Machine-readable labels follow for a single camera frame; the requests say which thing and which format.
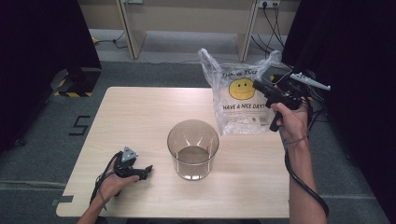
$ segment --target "person's right hand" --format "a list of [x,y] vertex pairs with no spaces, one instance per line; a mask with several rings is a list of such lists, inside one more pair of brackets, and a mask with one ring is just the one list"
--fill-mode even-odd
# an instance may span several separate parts
[[281,119],[276,121],[277,126],[283,126],[283,137],[287,142],[302,139],[308,134],[308,104],[302,103],[296,110],[290,110],[282,103],[272,104],[275,112],[282,114]]

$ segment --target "forearm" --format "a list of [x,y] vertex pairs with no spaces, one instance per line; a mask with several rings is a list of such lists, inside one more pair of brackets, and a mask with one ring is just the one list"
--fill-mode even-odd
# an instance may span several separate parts
[[[317,192],[308,140],[291,144],[288,146],[288,152],[291,169],[309,188]],[[292,178],[290,178],[290,223],[327,223],[321,205]]]
[[104,206],[102,198],[99,195],[92,200],[90,207],[88,207],[87,211],[82,215],[82,217],[78,220],[77,224],[91,224],[95,223],[96,219],[99,217],[100,212],[102,211]]

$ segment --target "person's left hand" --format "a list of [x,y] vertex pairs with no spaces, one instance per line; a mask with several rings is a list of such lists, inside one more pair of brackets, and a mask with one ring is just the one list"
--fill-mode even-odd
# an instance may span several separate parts
[[[110,164],[109,169],[114,169],[115,160]],[[126,178],[121,178],[116,174],[112,174],[105,178],[100,186],[100,191],[103,195],[105,203],[108,203],[110,199],[124,189],[128,184],[139,180],[138,175],[132,175]]]

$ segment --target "power outlet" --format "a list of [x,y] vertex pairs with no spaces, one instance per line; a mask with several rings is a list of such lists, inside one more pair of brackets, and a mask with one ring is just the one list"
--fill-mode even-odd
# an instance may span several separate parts
[[279,1],[267,1],[267,0],[261,0],[259,3],[259,7],[262,7],[262,3],[266,2],[267,3],[267,8],[274,8],[274,7],[279,7],[280,5],[280,0]]

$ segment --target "wrist strap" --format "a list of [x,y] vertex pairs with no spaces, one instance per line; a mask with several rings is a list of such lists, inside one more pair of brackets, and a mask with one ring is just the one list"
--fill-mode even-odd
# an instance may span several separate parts
[[97,192],[99,195],[100,195],[100,197],[102,198],[102,201],[103,201],[103,208],[105,208],[105,210],[107,211],[107,208],[106,208],[106,202],[105,202],[105,197],[103,197],[103,194],[102,194],[102,191],[100,191],[100,189],[98,189],[98,192]]
[[285,141],[283,142],[283,144],[285,144],[285,145],[290,145],[290,144],[298,143],[298,142],[303,141],[305,138],[308,138],[308,136],[309,136],[309,133],[308,133],[306,136],[304,136],[304,137],[302,137],[302,138],[299,138],[299,139],[297,139],[297,140],[294,140],[294,141],[292,141],[292,142],[287,142],[287,141],[285,140]]

